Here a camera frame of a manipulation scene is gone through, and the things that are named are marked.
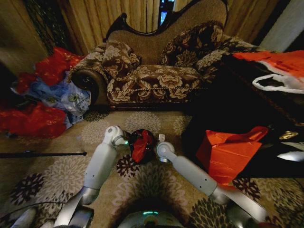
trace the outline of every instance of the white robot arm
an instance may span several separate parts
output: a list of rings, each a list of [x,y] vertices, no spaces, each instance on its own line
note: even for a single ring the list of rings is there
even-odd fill
[[[108,127],[104,140],[97,146],[85,171],[84,186],[60,211],[54,226],[77,225],[88,227],[94,211],[82,205],[89,205],[97,198],[102,184],[110,175],[117,152],[115,146],[128,144],[129,133],[119,126]]]
[[[265,221],[266,210],[262,206],[248,198],[233,186],[219,185],[212,177],[193,162],[183,156],[177,156],[174,153],[174,147],[171,143],[159,143],[156,151],[160,161],[171,161],[173,167],[180,175],[216,203],[227,204],[231,200],[258,222]]]
[[[115,161],[117,155],[115,146],[128,144],[129,133],[124,132],[118,126],[112,126],[106,129],[104,136],[103,142],[96,148],[85,171],[83,188],[62,208],[55,221],[55,227],[60,225],[89,227],[94,211],[83,207],[83,205],[89,205],[97,198]],[[234,187],[218,185],[214,179],[190,160],[183,156],[177,156],[171,143],[159,143],[156,151],[160,161],[171,161],[179,174],[215,202],[226,204],[232,200],[257,221],[265,220],[266,211],[263,207]]]

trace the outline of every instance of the gold object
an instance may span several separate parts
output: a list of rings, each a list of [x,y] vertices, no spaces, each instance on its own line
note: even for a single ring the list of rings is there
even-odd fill
[[[298,132],[291,132],[291,131],[286,131],[284,134],[282,134],[279,139],[280,140],[285,140],[285,139],[291,139],[295,136],[297,136],[299,133]]]

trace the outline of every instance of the beige curtain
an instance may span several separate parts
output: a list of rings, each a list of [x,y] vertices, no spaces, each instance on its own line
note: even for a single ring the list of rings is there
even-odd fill
[[[191,0],[175,0],[179,11]],[[258,35],[279,0],[228,0],[228,20],[224,33],[251,43]]]
[[[159,0],[58,0],[78,54],[87,54],[101,44],[114,20],[123,12],[135,30],[157,29]]]

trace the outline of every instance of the patterned carpet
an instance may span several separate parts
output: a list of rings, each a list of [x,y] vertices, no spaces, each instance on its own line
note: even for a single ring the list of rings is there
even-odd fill
[[[108,126],[119,125],[129,132],[144,128],[155,135],[166,134],[177,154],[182,154],[180,136],[190,120],[181,112],[91,112],[85,121],[52,140],[7,139],[2,134],[1,152],[86,151],[88,155],[0,159],[0,227],[8,227],[25,210],[17,209],[32,204],[38,208],[35,227],[55,219],[64,202],[83,186],[86,166]],[[233,227],[225,207],[196,190],[170,164],[155,159],[136,165],[126,146],[117,150],[116,165],[90,206],[95,210],[91,227],[115,226],[128,211],[143,207],[168,209],[187,227]],[[266,208],[268,222],[280,228],[304,227],[304,179],[237,179],[233,184]]]

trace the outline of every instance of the sofa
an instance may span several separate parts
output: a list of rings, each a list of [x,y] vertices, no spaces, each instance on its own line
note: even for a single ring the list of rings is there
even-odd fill
[[[210,89],[224,55],[261,50],[223,34],[227,13],[223,0],[193,0],[151,33],[123,13],[69,77],[91,92],[91,107],[183,109]]]

